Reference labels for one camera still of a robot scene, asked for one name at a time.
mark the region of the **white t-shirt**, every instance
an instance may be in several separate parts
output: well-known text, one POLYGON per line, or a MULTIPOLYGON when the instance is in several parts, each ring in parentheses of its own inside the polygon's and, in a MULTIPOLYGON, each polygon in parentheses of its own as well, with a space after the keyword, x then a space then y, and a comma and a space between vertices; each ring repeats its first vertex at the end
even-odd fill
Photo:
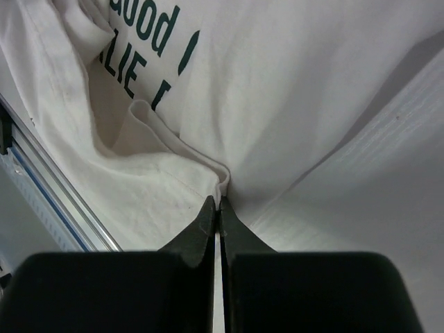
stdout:
POLYGON ((124 248, 165 244, 229 170, 272 247, 381 252, 442 331, 443 38, 404 59, 441 0, 0 4, 39 134, 124 248))

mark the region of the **black plastic part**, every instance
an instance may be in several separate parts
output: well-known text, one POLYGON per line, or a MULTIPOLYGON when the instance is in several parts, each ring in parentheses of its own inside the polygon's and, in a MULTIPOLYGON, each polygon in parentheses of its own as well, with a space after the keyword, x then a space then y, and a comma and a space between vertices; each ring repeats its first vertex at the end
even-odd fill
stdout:
POLYGON ((237 296, 233 294, 233 275, 231 270, 233 261, 237 256, 245 253, 258 255, 275 253, 275 251, 237 218, 227 198, 222 198, 221 201, 218 227, 219 234, 221 235, 225 331, 227 333, 241 332, 236 328, 236 326, 238 326, 236 322, 237 314, 235 313, 237 311, 237 305, 235 303, 237 296))
POLYGON ((211 332, 214 212, 209 198, 158 252, 28 258, 0 303, 0 332, 211 332))
POLYGON ((6 289, 6 287, 9 285, 9 282, 11 281, 12 275, 10 273, 0 277, 0 288, 6 289))
POLYGON ((372 253, 276 253, 221 205, 225 331, 419 333, 400 274, 372 253))
POLYGON ((12 119, 0 101, 0 155, 12 147, 12 119))

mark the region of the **blue stripe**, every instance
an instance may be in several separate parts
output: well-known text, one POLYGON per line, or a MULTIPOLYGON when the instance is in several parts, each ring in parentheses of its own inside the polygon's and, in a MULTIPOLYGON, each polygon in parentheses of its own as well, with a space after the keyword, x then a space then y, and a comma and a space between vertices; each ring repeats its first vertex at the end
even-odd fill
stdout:
POLYGON ((57 214, 57 216, 62 220, 65 227, 68 229, 68 231, 72 234, 74 239, 77 241, 78 245, 84 250, 85 252, 89 252, 86 245, 83 243, 81 237, 77 234, 77 232, 72 228, 70 222, 67 220, 65 215, 58 209, 58 206, 53 201, 49 193, 46 191, 45 188, 43 188, 42 184, 40 184, 39 180, 35 177, 34 173, 31 171, 31 169, 28 167, 26 162, 23 160, 23 158, 20 156, 20 154, 17 152, 16 148, 11 148, 12 153, 14 154, 15 158, 20 162, 20 164, 23 166, 29 177, 31 177, 32 181, 34 182, 35 186, 40 190, 40 192, 45 197, 46 201, 48 201, 49 205, 52 207, 54 212, 57 214))

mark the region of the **printed lettering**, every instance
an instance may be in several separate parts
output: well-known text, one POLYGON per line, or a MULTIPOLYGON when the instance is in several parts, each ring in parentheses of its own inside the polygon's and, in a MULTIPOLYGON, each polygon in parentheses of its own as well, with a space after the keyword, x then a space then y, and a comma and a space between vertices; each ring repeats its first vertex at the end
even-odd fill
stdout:
POLYGON ((134 0, 133 7, 131 8, 131 16, 128 16, 129 0, 125 0, 123 5, 123 18, 128 26, 133 26, 134 18, 136 17, 137 6, 139 5, 139 0, 134 0))
POLYGON ((199 31, 196 31, 192 35, 191 39, 189 40, 187 49, 185 50, 182 60, 179 63, 179 67, 178 67, 178 74, 179 75, 183 72, 185 67, 188 65, 189 59, 194 51, 194 47, 196 47, 198 39, 199 39, 199 31))
POLYGON ((123 78, 123 68, 125 67, 128 58, 130 57, 130 53, 131 53, 131 49, 133 48, 133 46, 131 45, 131 43, 128 43, 128 45, 126 46, 126 50, 125 53, 123 54, 122 59, 120 60, 120 64, 119 64, 119 75, 117 76, 117 80, 119 81, 119 83, 122 83, 122 78, 123 78))
POLYGON ((108 49, 108 54, 106 55, 106 60, 105 60, 105 65, 104 65, 105 69, 112 76, 116 75, 116 71, 113 68, 111 68, 110 62, 111 62, 112 54, 114 53, 114 48, 116 46, 116 39, 117 39, 117 36, 119 35, 119 31, 117 29, 114 29, 114 32, 116 33, 116 35, 114 36, 114 38, 111 41, 110 48, 108 49))
POLYGON ((168 18, 168 15, 165 12, 163 12, 159 16, 159 20, 157 21, 157 25, 154 30, 153 40, 151 41, 151 46, 153 47, 153 51, 157 52, 157 55, 159 56, 159 58, 162 55, 165 45, 167 45, 169 36, 171 36, 171 32, 173 31, 174 24, 176 24, 176 20, 178 18, 179 12, 180 12, 180 8, 175 6, 174 10, 173 10, 173 14, 171 14, 171 18, 168 18), (159 37, 160 31, 162 30, 163 24, 166 24, 165 34, 164 34, 164 37, 162 38, 160 44, 157 45, 157 39, 159 37))
POLYGON ((139 18, 137 19, 137 26, 136 31, 137 35, 141 40, 147 40, 150 37, 151 31, 153 30, 153 25, 155 21, 157 8, 155 7, 155 3, 153 0, 145 0, 144 4, 142 5, 142 9, 140 10, 139 18), (146 27, 145 31, 142 30, 142 24, 145 21, 146 18, 146 12, 148 11, 148 8, 151 8, 151 15, 150 20, 148 23, 148 26, 146 27))
POLYGON ((153 109, 153 111, 155 111, 157 105, 164 96, 165 92, 168 92, 170 89, 171 89, 170 84, 165 80, 163 80, 162 84, 160 85, 159 91, 157 92, 155 98, 153 99, 153 102, 151 103, 151 108, 153 109))
POLYGON ((113 11, 117 12, 117 14, 122 13, 122 1, 121 0, 117 0, 117 2, 114 2, 114 0, 110 0, 110 6, 111 9, 113 9, 113 11))
POLYGON ((128 85, 130 83, 130 79, 136 81, 137 74, 135 73, 135 68, 138 63, 141 64, 143 67, 146 66, 146 60, 136 51, 134 53, 133 61, 131 62, 125 76, 125 90, 128 93, 129 97, 131 97, 132 99, 134 98, 134 92, 131 91, 128 85))

